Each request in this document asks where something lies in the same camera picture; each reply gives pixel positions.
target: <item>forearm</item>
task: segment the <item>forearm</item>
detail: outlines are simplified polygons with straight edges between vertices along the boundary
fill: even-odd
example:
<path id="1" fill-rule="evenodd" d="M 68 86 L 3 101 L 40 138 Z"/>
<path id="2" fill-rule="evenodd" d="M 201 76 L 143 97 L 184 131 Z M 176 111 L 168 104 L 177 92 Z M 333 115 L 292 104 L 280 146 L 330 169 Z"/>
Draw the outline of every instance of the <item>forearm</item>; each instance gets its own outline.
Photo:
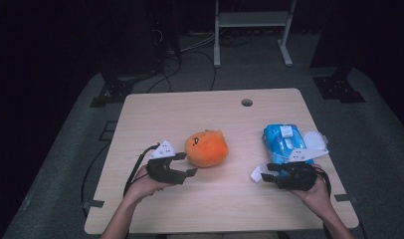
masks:
<path id="1" fill-rule="evenodd" d="M 123 239 L 127 234 L 128 228 L 133 217 L 134 209 L 139 200 L 133 198 L 124 198 L 112 215 L 101 238 L 120 238 Z"/>
<path id="2" fill-rule="evenodd" d="M 322 220 L 333 239 L 354 239 L 351 232 L 345 227 L 333 209 L 320 215 L 319 218 Z"/>

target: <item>stuffed animal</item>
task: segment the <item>stuffed animal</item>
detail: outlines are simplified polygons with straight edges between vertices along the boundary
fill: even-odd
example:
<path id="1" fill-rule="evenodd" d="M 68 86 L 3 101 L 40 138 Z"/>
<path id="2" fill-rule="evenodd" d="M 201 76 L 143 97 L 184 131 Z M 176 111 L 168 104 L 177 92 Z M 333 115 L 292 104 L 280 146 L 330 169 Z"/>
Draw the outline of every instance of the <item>stuffed animal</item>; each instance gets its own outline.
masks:
<path id="1" fill-rule="evenodd" d="M 229 149 L 220 130 L 205 130 L 187 138 L 185 151 L 192 164 L 209 167 L 224 161 Z"/>

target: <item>black tape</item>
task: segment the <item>black tape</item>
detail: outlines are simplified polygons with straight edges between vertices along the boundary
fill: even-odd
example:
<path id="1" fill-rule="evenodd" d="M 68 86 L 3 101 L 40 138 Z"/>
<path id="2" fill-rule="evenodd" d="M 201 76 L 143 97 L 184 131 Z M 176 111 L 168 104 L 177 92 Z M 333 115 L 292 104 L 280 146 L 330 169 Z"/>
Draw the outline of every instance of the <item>black tape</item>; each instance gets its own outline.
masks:
<path id="1" fill-rule="evenodd" d="M 102 208 L 102 207 L 103 207 L 103 203 L 104 203 L 104 201 L 93 200 L 93 201 L 91 202 L 91 207 Z"/>
<path id="2" fill-rule="evenodd" d="M 350 201 L 352 204 L 357 204 L 357 198 L 355 196 L 349 196 L 348 194 L 334 195 L 336 201 Z"/>

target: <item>black stand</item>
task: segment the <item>black stand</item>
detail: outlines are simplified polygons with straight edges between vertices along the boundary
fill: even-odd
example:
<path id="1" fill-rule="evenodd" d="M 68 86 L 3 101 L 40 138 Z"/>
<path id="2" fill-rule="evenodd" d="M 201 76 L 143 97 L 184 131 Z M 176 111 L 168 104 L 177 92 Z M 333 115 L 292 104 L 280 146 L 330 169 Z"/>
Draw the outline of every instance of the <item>black stand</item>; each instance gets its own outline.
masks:
<path id="1" fill-rule="evenodd" d="M 365 102 L 363 96 L 355 91 L 347 80 L 351 68 L 351 66 L 340 66 L 330 77 L 313 78 L 324 100 L 340 100 L 342 103 Z"/>
<path id="2" fill-rule="evenodd" d="M 105 85 L 91 108 L 123 103 L 134 84 L 162 71 L 168 47 L 181 62 L 176 0 L 116 0 L 108 1 L 105 7 L 113 21 L 107 20 L 96 45 Z"/>

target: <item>table top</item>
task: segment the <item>table top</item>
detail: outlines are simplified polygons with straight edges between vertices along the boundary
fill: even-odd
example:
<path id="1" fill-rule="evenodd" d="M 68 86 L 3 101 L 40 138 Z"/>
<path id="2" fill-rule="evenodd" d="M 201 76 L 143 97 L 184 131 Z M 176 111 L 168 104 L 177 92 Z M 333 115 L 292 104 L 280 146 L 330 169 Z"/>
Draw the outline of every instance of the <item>table top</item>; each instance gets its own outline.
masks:
<path id="1" fill-rule="evenodd" d="M 250 107 L 242 105 L 250 100 Z M 301 133 L 316 130 L 297 89 L 130 95 L 124 102 L 85 225 L 89 234 L 101 234 L 122 199 L 124 185 L 146 148 L 168 139 L 176 152 L 195 132 L 219 129 L 229 154 L 219 165 L 200 168 L 183 185 L 165 188 L 137 206 L 130 233 L 237 232 L 320 229 L 322 222 L 298 198 L 267 182 L 255 183 L 250 175 L 269 163 L 262 141 L 271 123 L 293 123 Z M 142 165 L 146 164 L 150 152 Z M 343 223 L 353 228 L 357 216 L 345 194 L 329 155 L 316 158 L 328 173 L 331 202 Z M 187 159 L 171 168 L 193 168 Z"/>

